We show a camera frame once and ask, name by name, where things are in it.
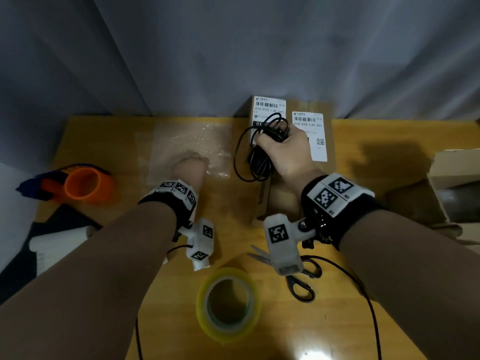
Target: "orange tape roll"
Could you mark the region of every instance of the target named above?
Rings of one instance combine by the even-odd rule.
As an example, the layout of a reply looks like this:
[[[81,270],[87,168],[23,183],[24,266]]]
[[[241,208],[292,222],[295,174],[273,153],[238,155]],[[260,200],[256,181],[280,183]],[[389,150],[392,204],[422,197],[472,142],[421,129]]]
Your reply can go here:
[[[92,167],[80,167],[71,172],[65,180],[65,194],[87,204],[99,204],[111,200],[113,176]]]

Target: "scissors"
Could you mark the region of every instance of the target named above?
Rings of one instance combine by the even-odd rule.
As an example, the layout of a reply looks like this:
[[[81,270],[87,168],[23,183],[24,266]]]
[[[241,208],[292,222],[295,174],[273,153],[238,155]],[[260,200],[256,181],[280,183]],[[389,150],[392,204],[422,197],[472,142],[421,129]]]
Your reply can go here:
[[[270,259],[270,254],[263,251],[260,248],[257,248],[255,245],[251,245],[252,249],[255,250],[256,254],[248,253],[247,255],[255,260],[260,261],[261,263],[267,264],[268,266],[272,266],[272,260]],[[320,265],[313,259],[302,259],[303,262],[309,262],[312,263],[315,266],[315,272],[310,272],[307,269],[303,269],[301,271],[302,274],[312,278],[312,279],[318,279],[322,276],[322,268]],[[287,275],[286,277],[286,285],[288,289],[290,290],[290,293],[295,297],[298,301],[302,303],[312,303],[315,300],[315,292],[314,290],[305,282],[297,278],[296,276],[293,275]],[[297,293],[295,293],[294,285],[298,285],[302,287],[303,289],[308,291],[307,296],[299,296]]]

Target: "scissor handle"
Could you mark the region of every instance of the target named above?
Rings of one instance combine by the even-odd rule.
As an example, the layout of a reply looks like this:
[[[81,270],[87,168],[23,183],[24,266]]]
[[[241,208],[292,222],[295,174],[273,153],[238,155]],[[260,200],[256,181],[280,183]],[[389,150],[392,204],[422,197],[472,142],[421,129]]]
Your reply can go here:
[[[307,269],[303,269],[301,271],[302,274],[305,274],[306,276],[309,276],[310,278],[312,279],[318,279],[322,276],[323,272],[322,272],[322,267],[319,265],[319,263],[317,263],[315,260],[313,259],[302,259],[302,261],[305,263],[305,262],[309,262],[309,263],[312,263],[314,266],[315,266],[315,272],[311,272],[310,270],[307,270]]]
[[[293,276],[293,275],[287,275],[285,278],[286,278],[286,285],[288,286],[290,293],[297,300],[299,300],[302,303],[312,303],[315,300],[315,292],[307,283],[301,281],[300,279],[298,279],[296,276]],[[308,295],[299,296],[297,293],[295,293],[295,289],[293,288],[294,285],[298,285],[303,289],[307,290]]]

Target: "black wrist strap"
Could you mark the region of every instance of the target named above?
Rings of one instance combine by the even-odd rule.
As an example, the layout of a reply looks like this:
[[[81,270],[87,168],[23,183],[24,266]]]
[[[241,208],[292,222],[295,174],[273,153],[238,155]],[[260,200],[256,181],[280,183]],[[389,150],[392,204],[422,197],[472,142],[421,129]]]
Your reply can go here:
[[[190,216],[192,215],[192,212],[196,206],[196,202],[194,202],[192,209],[188,210],[187,207],[185,207],[185,204],[183,203],[183,201],[175,197],[170,192],[160,192],[160,193],[155,192],[155,193],[149,194],[148,196],[143,197],[138,202],[138,204],[140,205],[144,202],[162,202],[165,205],[169,206],[175,213],[175,216],[177,217],[176,230],[178,230],[182,226],[188,227]]]
[[[379,204],[374,197],[363,193],[351,201],[335,218],[332,218],[307,197],[307,194],[325,177],[327,175],[318,177],[303,188],[301,204],[306,219],[317,230],[317,235],[321,235],[319,241],[332,244],[335,249],[340,251],[340,240],[358,220],[370,212],[386,208]]]

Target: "scissor blade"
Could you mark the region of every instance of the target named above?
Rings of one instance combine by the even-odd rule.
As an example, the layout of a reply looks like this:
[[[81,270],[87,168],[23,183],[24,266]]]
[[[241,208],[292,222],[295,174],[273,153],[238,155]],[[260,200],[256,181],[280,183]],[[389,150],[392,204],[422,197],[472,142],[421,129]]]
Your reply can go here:
[[[255,259],[255,260],[258,260],[258,261],[261,262],[261,263],[267,264],[268,266],[272,266],[272,260],[267,259],[267,258],[264,258],[264,257],[261,256],[261,255],[252,254],[251,252],[247,253],[247,255],[248,255],[250,258],[253,258],[253,259]]]
[[[252,249],[254,249],[258,255],[263,256],[265,259],[270,260],[270,254],[266,251],[263,251],[261,248],[257,248],[255,245],[250,245]]]

